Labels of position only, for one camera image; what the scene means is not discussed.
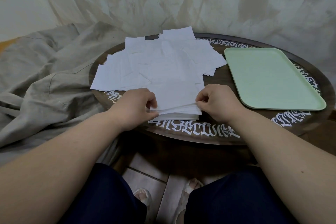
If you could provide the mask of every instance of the orange surface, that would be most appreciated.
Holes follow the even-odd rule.
[[[8,40],[8,41],[5,41],[5,42],[0,42],[0,55],[7,46],[10,46],[11,44],[14,44],[16,40],[17,40],[17,38],[11,39],[11,40]]]

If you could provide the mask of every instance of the wrinkled sheet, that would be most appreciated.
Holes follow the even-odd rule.
[[[0,54],[0,165],[104,111],[89,70],[126,36],[103,22],[69,24],[21,37]],[[116,143],[99,162],[111,162]]]

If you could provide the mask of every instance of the white slipper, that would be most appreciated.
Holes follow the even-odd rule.
[[[145,206],[147,207],[147,212],[148,212],[150,205],[153,203],[151,194],[149,193],[148,190],[146,190],[144,188],[140,188],[140,189],[137,189],[135,192],[133,192],[133,195],[135,196],[138,192],[146,194],[146,198],[142,199],[140,201],[145,204]]]
[[[190,187],[190,183],[192,181],[196,182],[196,185],[199,184],[201,187],[204,186],[203,183],[201,183],[196,178],[187,181],[187,183],[183,187],[182,194],[181,194],[181,197],[180,197],[180,201],[178,202],[178,206],[177,206],[177,209],[176,209],[175,214],[174,214],[173,224],[176,224],[177,218],[179,217],[180,213],[187,208],[189,195],[193,190],[195,190],[195,189]]]

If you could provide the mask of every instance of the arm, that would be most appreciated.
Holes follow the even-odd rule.
[[[244,108],[228,86],[207,85],[197,105],[245,140],[269,182],[303,224],[336,223],[336,157]]]
[[[147,89],[129,90],[109,111],[96,114],[0,168],[3,223],[56,223],[86,182],[96,160],[122,131],[158,113]]]

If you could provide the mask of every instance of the foot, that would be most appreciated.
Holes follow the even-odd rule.
[[[187,203],[188,203],[190,193],[193,190],[198,189],[200,187],[203,187],[203,184],[196,178],[189,180],[185,184],[182,194],[181,194],[180,201],[178,203],[178,207],[175,212],[173,224],[183,224],[184,223],[184,213],[187,208]]]
[[[139,199],[142,203],[144,203],[147,207],[147,212],[149,211],[149,207],[152,204],[153,200],[148,190],[141,188],[137,189],[133,192],[133,195]]]

